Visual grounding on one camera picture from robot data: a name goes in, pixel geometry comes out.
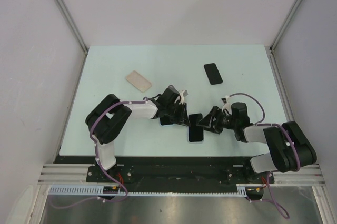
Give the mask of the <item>purple phone case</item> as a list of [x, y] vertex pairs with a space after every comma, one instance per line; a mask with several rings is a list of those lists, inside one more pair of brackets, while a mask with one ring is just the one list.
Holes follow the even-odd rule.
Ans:
[[189, 143], [197, 144], [204, 140], [204, 130], [201, 127], [188, 127], [187, 140]]

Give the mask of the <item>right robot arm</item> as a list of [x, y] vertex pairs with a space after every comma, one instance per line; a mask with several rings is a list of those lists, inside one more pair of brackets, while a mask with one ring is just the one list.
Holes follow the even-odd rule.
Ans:
[[297, 122], [253, 124], [247, 105], [242, 102], [232, 103], [230, 113], [226, 108], [213, 106], [196, 124], [215, 134], [232, 130], [239, 142], [267, 145], [268, 153], [252, 157], [250, 165], [244, 167], [243, 177], [248, 182], [256, 182], [264, 172], [296, 172], [317, 162], [316, 151]]

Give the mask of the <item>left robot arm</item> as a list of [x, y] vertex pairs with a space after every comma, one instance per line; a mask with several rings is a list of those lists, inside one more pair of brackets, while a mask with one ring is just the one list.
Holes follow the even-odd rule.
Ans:
[[159, 119], [168, 124], [190, 126], [185, 102], [187, 95], [187, 90], [177, 90], [173, 85], [161, 94], [139, 101], [121, 101], [114, 94], [107, 95], [85, 119], [94, 142], [98, 176], [106, 182], [116, 177], [113, 141], [129, 118]]

